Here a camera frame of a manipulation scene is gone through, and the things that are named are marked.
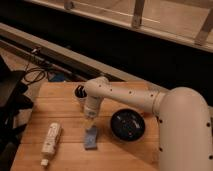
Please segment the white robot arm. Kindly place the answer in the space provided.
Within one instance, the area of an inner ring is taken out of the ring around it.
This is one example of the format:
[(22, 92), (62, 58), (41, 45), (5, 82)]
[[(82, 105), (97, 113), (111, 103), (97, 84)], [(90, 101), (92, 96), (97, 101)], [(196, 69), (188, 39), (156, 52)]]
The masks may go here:
[(84, 113), (99, 114), (105, 98), (152, 113), (159, 119), (159, 171), (213, 171), (212, 124), (208, 104), (197, 91), (177, 87), (168, 92), (112, 85), (97, 77), (84, 84)]

